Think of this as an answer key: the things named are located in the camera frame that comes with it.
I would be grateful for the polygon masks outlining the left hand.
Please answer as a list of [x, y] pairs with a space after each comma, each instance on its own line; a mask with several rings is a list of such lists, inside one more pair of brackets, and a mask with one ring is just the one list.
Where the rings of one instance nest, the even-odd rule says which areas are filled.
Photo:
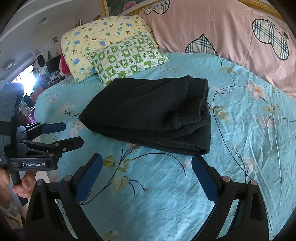
[[[10, 175], [5, 169], [1, 169], [1, 207], [7, 209], [12, 201], [9, 190]], [[13, 192], [22, 198], [30, 198], [36, 184], [36, 172], [27, 171], [20, 184], [13, 186]]]

